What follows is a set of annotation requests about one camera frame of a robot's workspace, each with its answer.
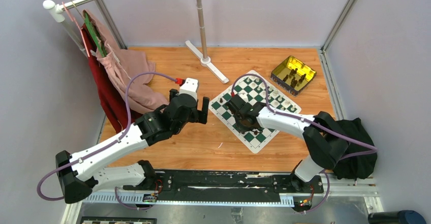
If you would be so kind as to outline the yellow tin box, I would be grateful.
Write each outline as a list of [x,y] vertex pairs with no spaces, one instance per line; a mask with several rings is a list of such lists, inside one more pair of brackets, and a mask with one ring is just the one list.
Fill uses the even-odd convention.
[[292,96],[298,96],[316,77],[317,72],[290,55],[276,66],[270,78]]

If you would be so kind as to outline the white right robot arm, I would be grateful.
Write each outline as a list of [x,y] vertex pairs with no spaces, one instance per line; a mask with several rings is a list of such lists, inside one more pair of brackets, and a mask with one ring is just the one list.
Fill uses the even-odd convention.
[[275,109],[266,103],[253,105],[234,95],[226,102],[240,132],[271,129],[302,139],[308,156],[293,170],[290,185],[296,192],[309,188],[314,176],[324,170],[333,170],[345,155],[349,142],[344,130],[327,112],[302,115]]

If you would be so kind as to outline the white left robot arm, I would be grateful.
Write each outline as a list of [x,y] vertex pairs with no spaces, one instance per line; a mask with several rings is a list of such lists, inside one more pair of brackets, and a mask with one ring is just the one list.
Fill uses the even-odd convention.
[[110,164],[132,152],[148,148],[180,133],[187,123],[206,124],[209,98],[204,97],[202,108],[191,95],[170,90],[168,105],[143,114],[114,137],[81,152],[62,151],[56,155],[57,173],[67,204],[84,200],[92,193],[108,188],[132,186],[152,189],[157,181],[149,161],[140,160],[125,167]]

